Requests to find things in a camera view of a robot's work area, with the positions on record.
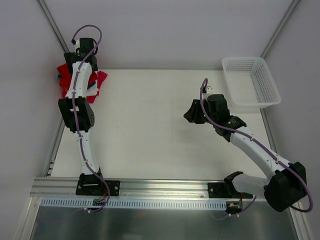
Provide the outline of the red t shirt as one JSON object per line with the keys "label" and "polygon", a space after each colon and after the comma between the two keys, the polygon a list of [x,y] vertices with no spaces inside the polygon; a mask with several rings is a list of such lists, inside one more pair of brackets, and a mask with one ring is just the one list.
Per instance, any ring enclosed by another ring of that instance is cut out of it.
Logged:
{"label": "red t shirt", "polygon": [[[72,75],[69,73],[68,71],[68,67],[67,67],[67,64],[63,64],[63,65],[60,65],[57,67],[57,71],[58,71],[58,74],[60,74],[65,80],[67,80],[67,85],[70,87],[71,85],[71,80],[72,80]],[[90,75],[90,78],[88,80],[88,84],[91,82],[91,81],[95,81],[98,79],[98,76],[95,72],[92,72],[91,75]],[[66,94],[68,93],[65,92],[64,90],[62,90],[62,98],[65,98],[66,97]]]}

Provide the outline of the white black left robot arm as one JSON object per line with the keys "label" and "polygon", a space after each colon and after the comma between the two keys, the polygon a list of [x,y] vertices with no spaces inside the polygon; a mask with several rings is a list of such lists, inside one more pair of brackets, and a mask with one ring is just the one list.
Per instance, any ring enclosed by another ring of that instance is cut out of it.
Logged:
{"label": "white black left robot arm", "polygon": [[79,150],[79,184],[87,186],[93,195],[99,195],[104,191],[105,184],[98,177],[101,170],[96,163],[90,142],[95,115],[87,99],[90,77],[98,69],[95,57],[97,42],[88,37],[73,39],[71,42],[75,45],[75,51],[64,54],[71,80],[65,97],[58,100],[58,107],[64,124],[73,133]]}

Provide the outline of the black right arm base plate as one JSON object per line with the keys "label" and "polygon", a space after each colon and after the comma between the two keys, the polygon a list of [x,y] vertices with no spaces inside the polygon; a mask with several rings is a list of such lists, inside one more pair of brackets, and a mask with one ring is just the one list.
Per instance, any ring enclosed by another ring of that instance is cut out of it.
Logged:
{"label": "black right arm base plate", "polygon": [[252,199],[254,197],[250,193],[236,191],[232,184],[226,182],[208,182],[207,192],[211,199]]}

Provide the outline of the white perforated plastic basket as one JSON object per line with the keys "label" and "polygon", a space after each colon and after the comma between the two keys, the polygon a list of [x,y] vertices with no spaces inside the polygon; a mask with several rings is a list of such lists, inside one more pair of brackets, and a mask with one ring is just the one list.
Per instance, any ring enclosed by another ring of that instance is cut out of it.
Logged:
{"label": "white perforated plastic basket", "polygon": [[263,58],[225,57],[221,63],[235,110],[254,111],[281,103],[277,85]]}

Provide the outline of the folded white t shirt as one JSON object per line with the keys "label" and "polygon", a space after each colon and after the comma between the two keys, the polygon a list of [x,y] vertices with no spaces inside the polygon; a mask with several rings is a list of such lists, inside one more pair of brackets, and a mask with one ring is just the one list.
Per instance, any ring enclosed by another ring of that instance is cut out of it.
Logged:
{"label": "folded white t shirt", "polygon": [[89,89],[86,91],[86,96],[87,96],[87,97],[96,96],[97,93],[98,93],[98,91],[99,91],[98,88],[89,88]]}

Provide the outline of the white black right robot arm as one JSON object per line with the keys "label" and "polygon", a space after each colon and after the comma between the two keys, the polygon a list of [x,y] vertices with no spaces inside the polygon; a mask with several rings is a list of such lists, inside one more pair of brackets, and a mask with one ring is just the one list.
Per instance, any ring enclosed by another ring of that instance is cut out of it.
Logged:
{"label": "white black right robot arm", "polygon": [[291,163],[262,144],[242,119],[230,113],[224,95],[194,99],[183,117],[189,123],[211,124],[219,136],[239,148],[264,173],[265,177],[242,171],[228,175],[223,186],[228,197],[252,194],[282,212],[308,195],[305,167],[300,162]]}

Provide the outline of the left aluminium corner post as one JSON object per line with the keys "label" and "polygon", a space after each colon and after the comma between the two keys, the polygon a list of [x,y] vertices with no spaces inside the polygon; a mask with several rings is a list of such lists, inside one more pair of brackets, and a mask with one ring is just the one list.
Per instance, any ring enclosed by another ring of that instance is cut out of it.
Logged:
{"label": "left aluminium corner post", "polygon": [[65,58],[65,54],[69,53],[69,47],[67,46],[67,42],[64,38],[64,36],[62,35],[62,32],[53,16],[53,14],[51,13],[51,10],[49,9],[47,2],[45,0],[35,0],[35,2],[37,3],[41,13],[43,14],[49,28],[51,29],[55,39],[58,42],[58,45],[60,46],[62,52],[63,52],[63,61],[64,63],[66,63],[66,58]]}

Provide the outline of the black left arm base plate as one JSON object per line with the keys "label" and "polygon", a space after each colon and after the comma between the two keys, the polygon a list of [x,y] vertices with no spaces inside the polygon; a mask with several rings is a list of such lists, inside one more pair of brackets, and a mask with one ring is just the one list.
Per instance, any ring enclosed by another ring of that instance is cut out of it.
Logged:
{"label": "black left arm base plate", "polygon": [[100,197],[106,194],[107,197],[118,197],[120,191],[120,181],[106,180],[109,192],[105,184],[99,179],[89,181],[79,180],[75,190],[77,196],[96,196]]}

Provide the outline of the aluminium corner post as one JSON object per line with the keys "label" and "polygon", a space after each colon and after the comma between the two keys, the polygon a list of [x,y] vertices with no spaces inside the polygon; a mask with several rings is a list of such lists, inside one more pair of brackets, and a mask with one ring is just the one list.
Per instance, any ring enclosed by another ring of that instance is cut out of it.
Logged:
{"label": "aluminium corner post", "polygon": [[283,16],[281,17],[279,23],[277,24],[275,30],[273,31],[271,37],[269,38],[267,44],[265,45],[260,57],[266,60],[270,53],[272,52],[273,48],[275,47],[277,41],[279,40],[282,32],[284,31],[285,27],[289,23],[290,19],[298,9],[301,0],[291,0],[290,4],[288,5],[287,9],[285,10]]}
{"label": "aluminium corner post", "polygon": [[53,16],[53,14],[51,13],[51,10],[49,9],[47,2],[45,0],[35,0],[35,2],[37,3],[41,13],[43,14],[49,28],[51,29],[55,39],[58,42],[58,45],[60,46],[62,52],[63,52],[63,61],[64,63],[66,63],[66,58],[65,58],[65,54],[69,53],[69,47],[67,46],[67,42],[64,38],[64,36],[62,35],[62,32]]}

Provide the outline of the aluminium extrusion mounting rail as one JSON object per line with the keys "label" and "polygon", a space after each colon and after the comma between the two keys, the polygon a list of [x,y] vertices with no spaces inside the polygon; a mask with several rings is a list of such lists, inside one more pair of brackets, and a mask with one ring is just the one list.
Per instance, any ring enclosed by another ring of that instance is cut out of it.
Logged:
{"label": "aluminium extrusion mounting rail", "polygon": [[[37,177],[30,191],[35,197],[76,197],[78,178]],[[120,181],[118,199],[148,200],[237,200],[209,198],[207,183],[219,180],[106,179]]]}

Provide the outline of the right aluminium corner post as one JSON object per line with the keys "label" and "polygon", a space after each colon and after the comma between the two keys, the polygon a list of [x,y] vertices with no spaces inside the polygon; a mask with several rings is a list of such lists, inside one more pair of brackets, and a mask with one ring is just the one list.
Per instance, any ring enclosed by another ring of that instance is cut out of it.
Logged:
{"label": "right aluminium corner post", "polygon": [[265,45],[260,57],[266,60],[270,53],[272,52],[273,48],[275,47],[277,41],[279,40],[282,32],[284,31],[285,27],[289,23],[290,19],[298,9],[301,0],[291,0],[290,4],[288,5],[287,9],[285,10],[283,16],[281,17],[279,23],[277,24],[275,30],[273,31],[271,37],[269,38],[267,44]]}

